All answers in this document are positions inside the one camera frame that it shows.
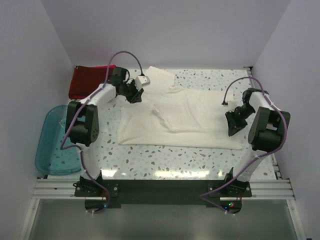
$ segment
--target red towel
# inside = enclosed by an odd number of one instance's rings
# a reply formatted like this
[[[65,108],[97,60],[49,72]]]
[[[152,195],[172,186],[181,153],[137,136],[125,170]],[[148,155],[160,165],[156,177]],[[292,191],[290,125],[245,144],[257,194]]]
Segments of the red towel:
[[[108,75],[110,76],[116,65],[111,65]],[[108,66],[86,67],[77,66],[74,69],[69,89],[70,99],[84,99],[97,89],[99,84],[106,78]]]

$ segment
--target white wall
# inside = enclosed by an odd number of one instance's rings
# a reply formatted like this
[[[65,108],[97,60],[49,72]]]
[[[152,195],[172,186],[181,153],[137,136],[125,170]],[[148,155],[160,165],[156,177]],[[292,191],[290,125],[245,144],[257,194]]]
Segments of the white wall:
[[[253,66],[290,0],[42,0],[75,65]],[[133,58],[115,63],[136,67]]]
[[[291,113],[277,158],[313,239],[320,239],[319,10],[319,0],[292,0],[253,68],[277,106]]]
[[[46,113],[66,102],[72,64],[39,0],[0,1],[0,239],[20,234]]]

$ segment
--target folded cloth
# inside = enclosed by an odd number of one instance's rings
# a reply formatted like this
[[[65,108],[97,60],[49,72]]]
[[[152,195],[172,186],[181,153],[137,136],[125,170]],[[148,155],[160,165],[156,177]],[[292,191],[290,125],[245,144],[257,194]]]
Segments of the folded cloth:
[[[169,75],[161,78],[157,73],[163,84],[155,83],[157,89],[146,87],[142,102],[125,102],[121,108],[118,144],[242,148],[239,135],[228,136],[228,107],[221,105],[223,92],[172,87],[169,80],[164,80]],[[156,79],[147,76],[151,82]],[[226,100],[233,100],[231,91]]]

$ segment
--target teal plastic tray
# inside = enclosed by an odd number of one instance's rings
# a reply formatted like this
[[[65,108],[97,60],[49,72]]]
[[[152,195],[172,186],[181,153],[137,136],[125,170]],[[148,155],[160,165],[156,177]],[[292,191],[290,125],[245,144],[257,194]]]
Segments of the teal plastic tray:
[[[65,136],[67,108],[66,105],[57,106],[45,117],[35,156],[35,166],[43,174],[61,176],[81,170],[79,155],[74,147],[60,150]],[[71,144],[68,138],[65,146]]]

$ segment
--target speckled table surface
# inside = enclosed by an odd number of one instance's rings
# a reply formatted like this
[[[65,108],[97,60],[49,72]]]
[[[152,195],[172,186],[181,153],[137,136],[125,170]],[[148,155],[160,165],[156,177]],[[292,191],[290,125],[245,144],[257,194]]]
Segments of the speckled table surface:
[[[133,78],[139,73],[130,69]],[[184,88],[225,91],[235,79],[248,76],[246,70],[166,69],[175,74],[175,84]],[[231,90],[234,100],[242,104],[242,93],[250,87],[249,80],[235,83]],[[118,96],[99,112],[100,134],[96,144],[96,161],[104,179],[223,179],[243,156],[249,144],[247,135],[254,116],[241,131],[242,150],[155,145],[118,145],[117,130],[121,120],[123,97]],[[50,179],[78,179],[80,173],[49,176]],[[267,157],[253,173],[251,180],[275,180],[274,168]]]

